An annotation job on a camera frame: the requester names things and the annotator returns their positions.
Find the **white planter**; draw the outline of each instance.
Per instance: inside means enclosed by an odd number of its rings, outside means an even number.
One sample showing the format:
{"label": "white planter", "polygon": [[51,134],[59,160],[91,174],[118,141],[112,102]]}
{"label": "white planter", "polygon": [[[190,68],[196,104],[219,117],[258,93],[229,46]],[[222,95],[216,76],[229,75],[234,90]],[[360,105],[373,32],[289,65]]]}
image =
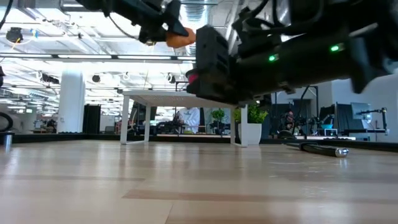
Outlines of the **white planter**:
{"label": "white planter", "polygon": [[[248,145],[258,145],[261,140],[262,124],[247,124],[245,137],[248,139]],[[239,139],[242,141],[242,124],[238,124]]]}

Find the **green led light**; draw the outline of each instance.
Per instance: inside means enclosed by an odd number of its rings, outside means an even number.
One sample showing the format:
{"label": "green led light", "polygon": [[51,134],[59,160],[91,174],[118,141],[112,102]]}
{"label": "green led light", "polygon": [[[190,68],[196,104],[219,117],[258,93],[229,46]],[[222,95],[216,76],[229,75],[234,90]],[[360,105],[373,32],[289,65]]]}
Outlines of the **green led light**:
{"label": "green led light", "polygon": [[270,61],[270,62],[273,62],[273,61],[275,61],[275,60],[276,60],[275,55],[271,55],[271,56],[269,56],[269,58],[268,58],[268,61]]}
{"label": "green led light", "polygon": [[332,51],[332,52],[339,51],[339,49],[340,49],[340,47],[338,45],[334,45],[334,46],[330,47],[330,51]]}

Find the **white table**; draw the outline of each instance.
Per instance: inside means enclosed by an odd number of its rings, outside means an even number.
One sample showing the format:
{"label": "white table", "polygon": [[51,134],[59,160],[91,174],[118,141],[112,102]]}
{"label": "white table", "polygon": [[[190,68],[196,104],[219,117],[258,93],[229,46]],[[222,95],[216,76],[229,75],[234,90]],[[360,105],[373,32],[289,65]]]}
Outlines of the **white table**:
{"label": "white table", "polygon": [[[155,91],[155,90],[133,90],[124,91],[123,100],[123,113],[122,113],[122,127],[121,127],[121,144],[138,143],[138,142],[127,142],[127,121],[129,119],[129,100],[132,99],[147,108],[151,106],[181,106],[181,107],[198,107],[198,108],[231,108],[231,144],[235,144],[235,120],[234,120],[234,106],[227,105],[225,103],[219,103],[211,100],[205,100],[198,98],[193,94],[189,94],[185,91]],[[242,109],[242,130],[248,123],[248,109],[247,107]],[[145,134],[144,140],[139,142],[149,141],[149,128],[150,128],[150,110],[146,110],[145,114]],[[248,146],[245,131],[242,131],[242,144],[241,146]]]}

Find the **potted plant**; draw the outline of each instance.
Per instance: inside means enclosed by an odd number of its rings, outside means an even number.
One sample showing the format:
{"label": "potted plant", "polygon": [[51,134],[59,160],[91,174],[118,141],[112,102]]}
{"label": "potted plant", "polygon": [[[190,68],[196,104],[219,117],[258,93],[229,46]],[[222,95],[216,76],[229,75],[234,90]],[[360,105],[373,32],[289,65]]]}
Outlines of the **potted plant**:
{"label": "potted plant", "polygon": [[[248,144],[259,144],[261,140],[262,123],[268,115],[268,112],[261,111],[258,105],[248,105]],[[238,123],[239,138],[242,139],[242,126],[241,126],[241,110],[234,111],[235,121]]]}
{"label": "potted plant", "polygon": [[222,124],[222,120],[225,116],[224,110],[219,108],[218,110],[212,111],[211,116],[214,118],[214,120],[217,122],[217,131],[216,134],[222,134],[222,130],[220,130],[220,124]]}

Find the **wooden floor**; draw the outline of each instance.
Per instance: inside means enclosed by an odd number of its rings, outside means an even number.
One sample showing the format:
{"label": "wooden floor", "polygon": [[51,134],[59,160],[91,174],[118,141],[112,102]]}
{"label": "wooden floor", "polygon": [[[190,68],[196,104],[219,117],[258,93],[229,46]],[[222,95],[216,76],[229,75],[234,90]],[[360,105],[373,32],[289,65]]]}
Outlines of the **wooden floor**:
{"label": "wooden floor", "polygon": [[398,223],[398,154],[66,141],[0,152],[1,224]]}

